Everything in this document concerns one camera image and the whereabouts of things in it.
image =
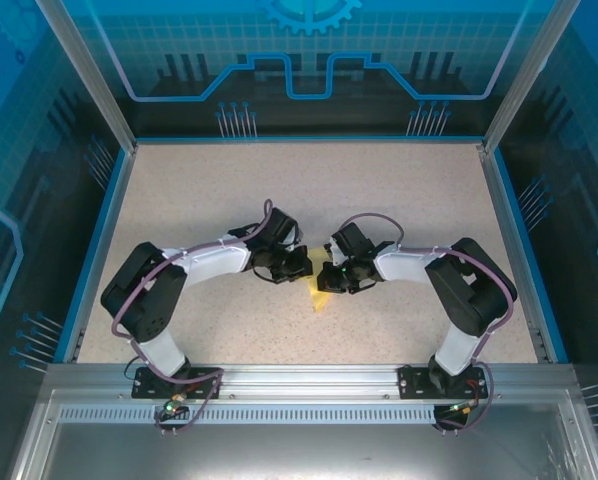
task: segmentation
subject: enclosure wall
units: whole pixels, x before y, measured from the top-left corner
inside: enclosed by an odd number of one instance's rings
[[[66,2],[135,134],[168,138],[482,135],[552,4]]]
[[[500,147],[566,353],[598,384],[598,0],[581,2]]]
[[[34,2],[0,2],[0,478],[18,451],[120,153]]]

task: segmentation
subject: vertical metal post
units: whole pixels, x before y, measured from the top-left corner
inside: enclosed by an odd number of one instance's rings
[[[135,137],[66,7],[61,0],[36,2],[119,145],[132,155]]]
[[[517,111],[532,88],[561,34],[568,26],[580,0],[557,0],[521,65],[508,93],[484,136],[486,152],[494,152]]]

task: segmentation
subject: blue graphic backdrop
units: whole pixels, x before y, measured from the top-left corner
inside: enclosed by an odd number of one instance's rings
[[[67,6],[139,135],[163,132],[146,127],[159,109],[131,110],[128,101],[208,102],[212,109],[217,102],[247,101],[257,105],[260,130],[283,116],[290,134],[310,128],[302,118],[307,109],[349,118],[350,100],[359,102],[356,113],[365,124],[333,121],[334,131],[403,134],[419,100],[484,101],[472,112],[453,107],[449,122],[448,133],[480,134],[552,1],[71,0]],[[284,102],[290,99],[329,102]],[[180,122],[177,135],[219,133],[214,110],[180,111],[197,120]]]

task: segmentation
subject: blue edge trim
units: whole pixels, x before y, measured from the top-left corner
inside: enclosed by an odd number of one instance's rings
[[[543,316],[546,319],[546,328],[548,329],[548,336],[550,337],[549,341],[552,343],[555,356],[557,357],[555,360],[558,363],[568,363],[568,355],[566,354],[566,349],[563,345],[563,340],[561,339],[561,333],[559,332],[559,327],[557,326],[557,320],[555,319],[555,314],[552,311],[552,306],[550,305],[550,300],[548,299],[546,286],[544,285],[543,279],[541,278],[541,273],[539,272],[539,264],[537,263],[535,252],[533,251],[532,245],[530,243],[530,236],[528,235],[526,226],[523,223],[521,210],[519,209],[519,204],[517,203],[517,197],[515,196],[515,192],[512,188],[510,176],[508,175],[508,169],[503,161],[503,156],[501,155],[499,147],[495,149],[494,153],[497,168],[501,174],[503,187],[506,191],[506,196],[508,197],[508,202],[510,203],[512,215],[515,220],[515,226],[519,231],[521,246],[526,258],[528,259],[528,265],[530,265],[530,274],[532,275],[532,279],[535,283],[535,289],[537,291],[537,296],[539,297],[539,304],[541,305]]]
[[[68,309],[68,314],[66,315],[66,322],[64,323],[63,330],[61,331],[61,337],[59,337],[59,344],[57,345],[53,359],[54,363],[63,363],[65,355],[68,352],[72,331],[76,327],[75,324],[77,322],[77,312],[79,311],[79,306],[83,300],[86,284],[88,283],[88,277],[90,276],[92,264],[95,259],[95,254],[97,253],[101,243],[103,227],[106,223],[108,215],[114,214],[114,212],[111,212],[110,206],[112,204],[112,198],[114,197],[115,190],[118,186],[117,184],[119,182],[121,171],[123,170],[123,166],[127,161],[128,157],[126,156],[126,152],[123,149],[120,149],[119,155],[117,155],[117,161],[115,162],[115,167],[112,170],[110,182],[108,182],[108,189],[106,190],[106,194],[103,197],[103,202],[101,203],[101,209],[99,210],[97,223],[95,224],[92,237],[90,238],[90,244],[88,245],[86,258],[84,259],[83,267],[81,268],[81,273],[79,274],[79,279],[77,280],[75,293],[72,296],[72,301],[70,302],[70,308]]]
[[[259,142],[263,141],[333,141],[333,140],[340,140],[340,141],[359,141],[359,140],[377,140],[377,141],[389,141],[389,140],[435,140],[435,141],[474,141],[480,142],[482,137],[479,136],[448,136],[448,137],[406,137],[403,135],[395,135],[395,136],[333,136],[333,137],[259,137],[256,139]],[[207,138],[167,138],[167,137],[155,137],[155,138],[142,138],[140,141],[144,142],[156,142],[156,143],[233,143],[235,140],[239,141],[239,139],[230,139],[221,141],[218,140],[216,137],[207,137]],[[546,327],[548,329],[548,335],[550,336],[550,341],[553,345],[553,349],[556,355],[556,361],[559,363],[568,363],[568,356],[566,354],[566,349],[563,345],[563,340],[561,339],[561,334],[559,332],[559,327],[557,326],[557,321],[554,316],[554,312],[552,311],[552,306],[550,305],[550,300],[548,299],[548,293],[546,292],[546,287],[543,283],[543,279],[541,278],[541,273],[539,272],[539,266],[537,264],[537,259],[535,257],[534,251],[532,250],[532,246],[530,243],[530,237],[528,236],[528,232],[526,227],[523,223],[523,219],[521,217],[521,211],[519,210],[519,205],[517,203],[514,190],[512,188],[512,182],[510,181],[510,176],[508,175],[508,170],[506,169],[505,163],[503,161],[503,157],[499,148],[497,148],[494,152],[494,157],[496,161],[497,168],[501,174],[501,178],[503,181],[503,186],[505,189],[506,196],[508,198],[508,202],[510,203],[510,207],[512,209],[512,214],[515,221],[515,226],[519,231],[519,236],[521,238],[521,244],[528,260],[528,264],[530,265],[530,273],[532,275],[535,288],[537,290],[537,295],[539,297],[539,303],[541,305],[541,309],[543,310],[544,318],[546,321]],[[108,186],[108,190],[106,191],[106,195],[104,197],[103,203],[101,205],[101,211],[99,212],[99,217],[97,219],[97,223],[95,225],[95,229],[92,233],[92,239],[90,240],[90,245],[88,247],[88,251],[86,253],[86,258],[84,260],[84,265],[81,270],[81,274],[79,275],[79,280],[77,282],[77,286],[75,288],[75,293],[72,298],[72,302],[70,304],[70,309],[68,310],[68,315],[66,317],[66,323],[64,325],[63,332],[61,334],[61,338],[59,339],[59,345],[57,346],[57,351],[55,353],[55,362],[61,362],[62,359],[65,357],[67,353],[67,349],[70,343],[70,338],[72,336],[72,330],[75,328],[75,322],[77,320],[77,311],[79,310],[79,305],[81,304],[84,291],[86,288],[86,282],[90,275],[90,271],[92,269],[92,264],[95,258],[95,253],[99,247],[99,243],[101,241],[101,234],[103,232],[103,226],[106,222],[108,214],[110,213],[110,206],[112,203],[112,198],[114,196],[114,192],[117,188],[117,183],[119,180],[119,176],[122,170],[122,166],[124,162],[127,161],[125,152],[121,151],[117,158],[117,162],[115,164],[115,169],[112,173],[112,178],[110,179],[110,183]]]

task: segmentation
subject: aluminum frame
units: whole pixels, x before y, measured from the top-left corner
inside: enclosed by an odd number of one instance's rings
[[[160,402],[152,400],[130,398],[132,382],[123,377],[123,367],[122,364],[51,365],[11,478],[41,478],[61,423],[63,407],[159,405]],[[400,400],[398,367],[400,365],[229,365],[224,367],[224,383],[213,405],[257,405],[279,410],[296,405],[347,404],[364,405],[372,410],[387,405],[447,403]],[[577,471],[582,478],[598,479],[598,442],[574,368],[571,365],[495,364],[492,370],[496,389],[493,405],[558,406]],[[115,423],[101,418],[92,422]],[[136,423],[145,422],[137,419]]]
[[[526,99],[535,80],[543,70],[548,57],[557,45],[580,0],[555,0],[552,10],[541,26],[530,51],[519,68],[515,79],[506,92],[488,131],[484,136],[485,149],[492,153],[508,130],[508,127]]]
[[[490,190],[492,205],[501,229],[503,243],[508,253],[510,267],[512,268],[512,273],[517,282],[519,299],[523,305],[526,320],[529,323],[529,327],[534,327],[539,330],[543,340],[543,346],[540,348],[545,350],[545,355],[547,356],[548,361],[556,363],[559,361],[559,357],[564,354],[557,354],[555,339],[550,336],[546,314],[539,298],[537,286],[530,268],[530,262],[523,248],[519,230],[516,227],[512,206],[510,205],[510,199],[506,194],[501,171],[499,170],[499,166],[497,165],[492,152],[486,151],[483,147],[479,147],[478,150],[479,159],[486,178],[486,184]],[[541,358],[542,352],[539,351],[537,353],[537,356]]]
[[[119,145],[128,154],[134,153],[135,136],[63,2],[36,2]]]

